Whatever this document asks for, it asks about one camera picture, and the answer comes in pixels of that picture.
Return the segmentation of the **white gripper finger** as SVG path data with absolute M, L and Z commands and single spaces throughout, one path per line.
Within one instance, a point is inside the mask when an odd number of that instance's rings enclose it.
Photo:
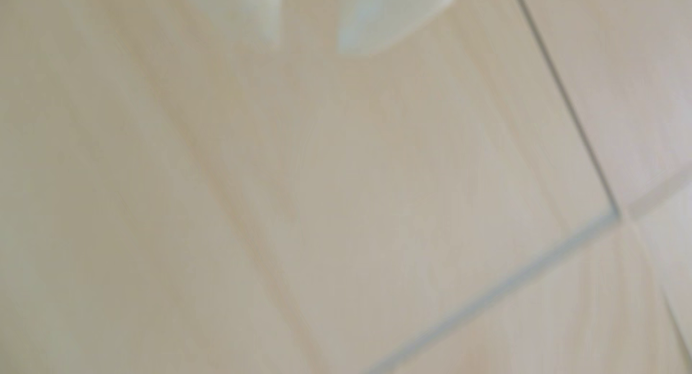
M 454 0 L 341 0 L 337 51 L 370 56 L 396 45 L 422 28 Z
M 190 0 L 232 42 L 279 45 L 283 0 Z

